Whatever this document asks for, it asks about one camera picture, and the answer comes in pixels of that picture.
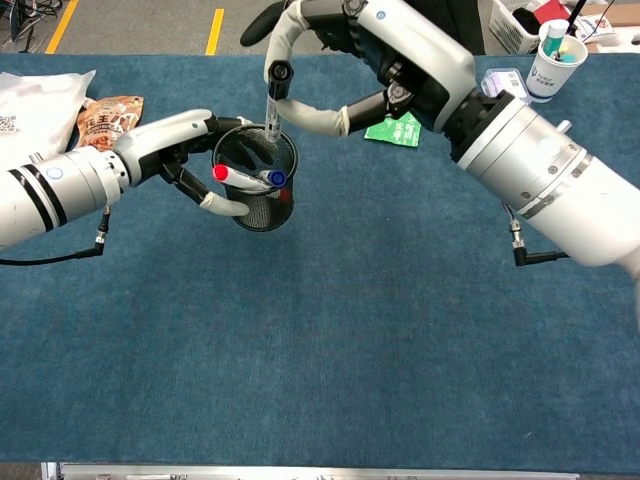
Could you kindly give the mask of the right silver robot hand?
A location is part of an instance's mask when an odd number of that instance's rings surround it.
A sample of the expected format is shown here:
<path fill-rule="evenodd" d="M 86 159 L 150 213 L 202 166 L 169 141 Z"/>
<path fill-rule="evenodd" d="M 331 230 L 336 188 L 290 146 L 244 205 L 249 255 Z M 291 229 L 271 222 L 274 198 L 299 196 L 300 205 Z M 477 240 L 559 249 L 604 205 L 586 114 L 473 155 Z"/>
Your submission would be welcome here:
<path fill-rule="evenodd" d="M 477 97 L 473 55 L 408 2 L 277 1 L 249 24 L 240 43 L 248 47 L 266 39 L 269 68 L 289 60 L 308 30 L 326 47 L 361 59 L 385 88 L 339 110 L 278 100 L 277 112 L 287 121 L 344 137 L 411 111 L 425 128 L 450 140 L 469 129 L 464 110 Z"/>

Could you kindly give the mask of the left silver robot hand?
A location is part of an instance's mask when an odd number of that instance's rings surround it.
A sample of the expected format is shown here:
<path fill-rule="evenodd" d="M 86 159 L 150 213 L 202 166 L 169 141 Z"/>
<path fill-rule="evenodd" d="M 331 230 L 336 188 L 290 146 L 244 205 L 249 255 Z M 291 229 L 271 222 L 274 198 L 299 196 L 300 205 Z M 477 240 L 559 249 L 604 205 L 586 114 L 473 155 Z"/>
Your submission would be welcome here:
<path fill-rule="evenodd" d="M 213 151 L 226 133 L 249 123 L 242 117 L 192 109 L 132 129 L 116 140 L 113 151 L 123 162 L 131 187 L 159 176 L 204 210 L 242 217 L 250 212 L 247 205 L 212 192 L 185 164 L 190 154 Z"/>

